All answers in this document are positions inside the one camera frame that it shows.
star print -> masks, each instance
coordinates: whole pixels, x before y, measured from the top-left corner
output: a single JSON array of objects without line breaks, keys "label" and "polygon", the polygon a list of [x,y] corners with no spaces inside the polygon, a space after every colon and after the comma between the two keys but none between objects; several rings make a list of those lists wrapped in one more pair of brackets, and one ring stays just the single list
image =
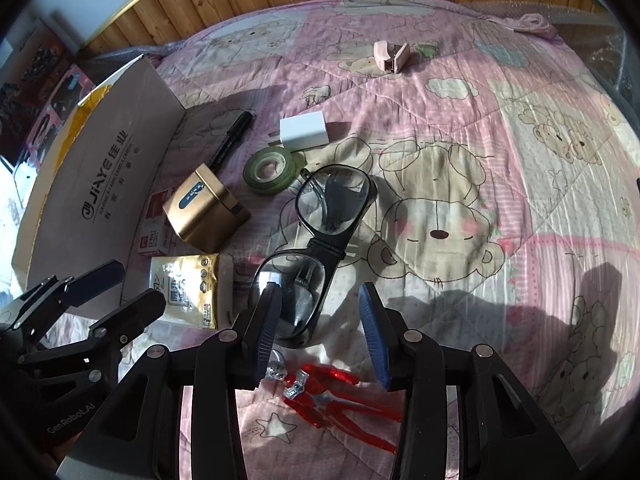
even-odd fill
[{"label": "star print", "polygon": [[275,436],[287,444],[291,444],[287,433],[290,433],[298,427],[297,424],[287,424],[286,422],[282,422],[278,414],[275,412],[271,413],[271,418],[269,420],[260,420],[257,418],[256,422],[264,428],[260,436]]}]

green tape roll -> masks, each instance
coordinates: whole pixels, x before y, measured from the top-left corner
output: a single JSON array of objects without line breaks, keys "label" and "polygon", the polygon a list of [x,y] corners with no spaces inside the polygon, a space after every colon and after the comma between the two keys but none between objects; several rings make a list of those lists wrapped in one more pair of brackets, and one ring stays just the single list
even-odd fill
[{"label": "green tape roll", "polygon": [[244,165],[242,178],[253,192],[275,195],[289,187],[298,176],[298,165],[289,150],[279,146],[254,153]]}]

bedspread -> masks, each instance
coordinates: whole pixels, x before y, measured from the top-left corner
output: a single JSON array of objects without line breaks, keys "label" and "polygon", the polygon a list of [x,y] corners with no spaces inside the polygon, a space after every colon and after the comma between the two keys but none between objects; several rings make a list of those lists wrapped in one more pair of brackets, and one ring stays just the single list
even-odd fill
[{"label": "bedspread", "polygon": [[[308,241],[293,208],[300,183],[258,196],[242,167],[277,140],[280,118],[322,110],[331,143],[303,152],[306,166],[360,168],[378,199],[335,274],[311,345],[287,359],[373,382],[357,292],[374,282],[409,327],[443,345],[496,349],[584,463],[638,390],[640,143],[560,37],[488,18],[439,0],[321,0],[193,36],[158,68],[188,110],[154,190],[178,186],[207,160],[242,110],[255,115],[219,173],[252,213],[224,247],[241,308],[261,261]],[[377,69],[377,40],[409,43],[401,74]],[[194,252],[179,240],[174,247]],[[145,288],[147,273],[134,249],[124,299]],[[132,353],[206,335],[154,324]],[[391,454],[316,430],[266,383],[238,392],[250,478],[388,477]],[[449,400],[447,475],[455,477],[455,395]],[[184,476],[189,415],[187,393]],[[398,425],[373,431],[395,440]]]}]

bear nose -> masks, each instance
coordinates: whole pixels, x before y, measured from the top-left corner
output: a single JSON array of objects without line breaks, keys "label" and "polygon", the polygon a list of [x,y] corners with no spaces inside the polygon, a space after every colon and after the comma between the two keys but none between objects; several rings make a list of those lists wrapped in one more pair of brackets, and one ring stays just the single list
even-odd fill
[{"label": "bear nose", "polygon": [[449,236],[449,233],[446,231],[441,231],[440,229],[434,229],[430,233],[431,238],[436,238],[436,240],[444,240]]}]

pink quilt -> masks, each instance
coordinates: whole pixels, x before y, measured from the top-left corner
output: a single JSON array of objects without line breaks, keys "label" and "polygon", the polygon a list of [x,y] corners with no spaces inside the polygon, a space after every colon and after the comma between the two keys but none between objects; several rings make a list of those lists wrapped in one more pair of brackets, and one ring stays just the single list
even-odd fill
[{"label": "pink quilt", "polygon": [[[377,69],[376,40],[410,44],[402,74]],[[219,174],[252,213],[224,249],[236,265],[236,308],[268,254],[308,240],[293,209],[299,182],[265,197],[242,180],[249,157],[277,140],[280,118],[322,110],[332,142],[304,152],[306,166],[350,164],[378,186],[312,345],[287,359],[374,382],[357,308],[358,286],[372,281],[409,327],[444,345],[498,351],[578,463],[611,434],[639,384],[640,142],[560,37],[515,32],[439,0],[323,0],[207,29],[158,71],[188,111],[153,190],[177,186],[206,161],[242,110],[255,115]],[[134,249],[124,299],[146,287],[147,273]],[[207,335],[155,323],[131,352]],[[316,430],[267,382],[237,396],[249,478],[388,478],[391,454]],[[455,402],[450,392],[451,478]],[[395,441],[399,428],[371,429]]]}]

